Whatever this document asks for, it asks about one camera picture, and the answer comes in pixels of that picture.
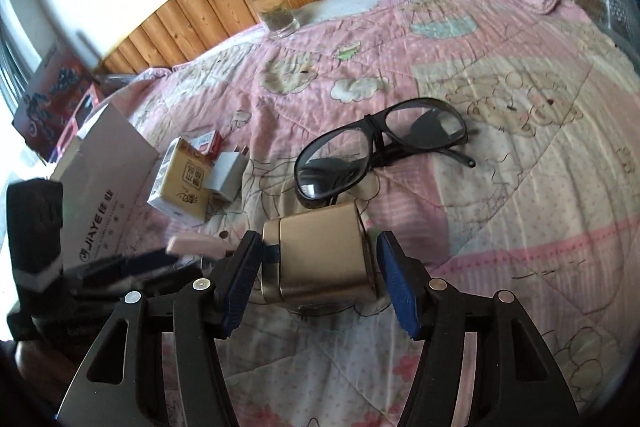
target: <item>pink quilt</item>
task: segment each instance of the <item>pink quilt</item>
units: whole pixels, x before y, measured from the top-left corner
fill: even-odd
[[[378,0],[283,40],[253,35],[148,71],[113,100],[161,153],[210,127],[225,148],[249,147],[241,193],[214,204],[202,232],[237,242],[302,211],[293,164],[322,133],[416,96],[447,100],[468,124],[475,169],[413,156],[343,198],[460,291],[512,290],[585,402],[640,316],[640,79],[628,58],[568,0]],[[122,240],[132,254],[181,228],[146,194]],[[308,321],[250,304],[218,343],[242,427],[395,425],[421,347],[385,297]],[[467,354],[455,425],[470,400]],[[180,425],[172,370],[168,357]]]

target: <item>yellow box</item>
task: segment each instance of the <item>yellow box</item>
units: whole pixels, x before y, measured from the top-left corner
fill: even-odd
[[[209,189],[202,185],[211,164],[184,138],[169,145],[147,200],[168,216],[196,227],[205,221]]]

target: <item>glasses lens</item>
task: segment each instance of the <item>glasses lens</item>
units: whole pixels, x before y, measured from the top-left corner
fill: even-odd
[[[448,147],[465,136],[459,115],[417,100],[396,107],[385,122],[398,139],[420,149]]]
[[[298,160],[296,180],[311,199],[345,190],[367,168],[369,142],[362,131],[338,130],[312,142]]]

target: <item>cloud print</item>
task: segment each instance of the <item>cloud print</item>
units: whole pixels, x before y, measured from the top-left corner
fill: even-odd
[[[331,98],[342,103],[359,102],[371,98],[377,90],[386,90],[393,84],[386,76],[364,76],[354,80],[343,78],[331,89]]]

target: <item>white charger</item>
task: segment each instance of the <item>white charger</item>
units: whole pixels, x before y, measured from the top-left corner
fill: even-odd
[[[213,197],[231,203],[240,190],[248,163],[249,158],[241,152],[221,152],[202,186],[211,190]]]

